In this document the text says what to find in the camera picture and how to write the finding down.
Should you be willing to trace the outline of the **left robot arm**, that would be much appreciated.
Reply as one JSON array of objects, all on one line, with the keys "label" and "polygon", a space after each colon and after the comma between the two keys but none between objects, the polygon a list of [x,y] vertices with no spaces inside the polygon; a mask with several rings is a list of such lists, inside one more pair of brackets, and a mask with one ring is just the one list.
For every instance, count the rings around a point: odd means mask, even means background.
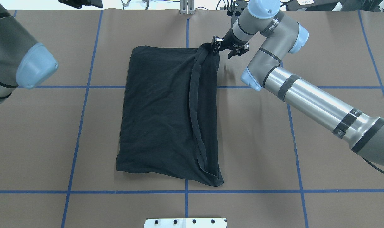
[{"label": "left robot arm", "polygon": [[59,64],[0,3],[0,104],[18,88],[33,89],[50,78]]}]

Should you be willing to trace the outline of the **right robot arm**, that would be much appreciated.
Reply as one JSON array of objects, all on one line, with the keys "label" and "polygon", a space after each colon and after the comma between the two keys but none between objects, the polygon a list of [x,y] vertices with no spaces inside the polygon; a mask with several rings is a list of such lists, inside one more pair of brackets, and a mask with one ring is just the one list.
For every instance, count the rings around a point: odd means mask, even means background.
[{"label": "right robot arm", "polygon": [[384,167],[384,13],[287,12],[249,0],[216,52],[234,60],[250,43],[242,82],[268,91]]}]

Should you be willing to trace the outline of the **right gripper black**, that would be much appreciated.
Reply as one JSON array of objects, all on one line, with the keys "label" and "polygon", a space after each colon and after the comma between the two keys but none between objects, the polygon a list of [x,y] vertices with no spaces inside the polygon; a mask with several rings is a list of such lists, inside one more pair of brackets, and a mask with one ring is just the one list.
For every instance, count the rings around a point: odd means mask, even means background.
[{"label": "right gripper black", "polygon": [[250,34],[237,29],[236,33],[229,29],[223,38],[214,36],[211,41],[211,52],[218,53],[223,50],[231,50],[228,53],[228,59],[233,56],[242,56],[249,51],[248,41]]}]

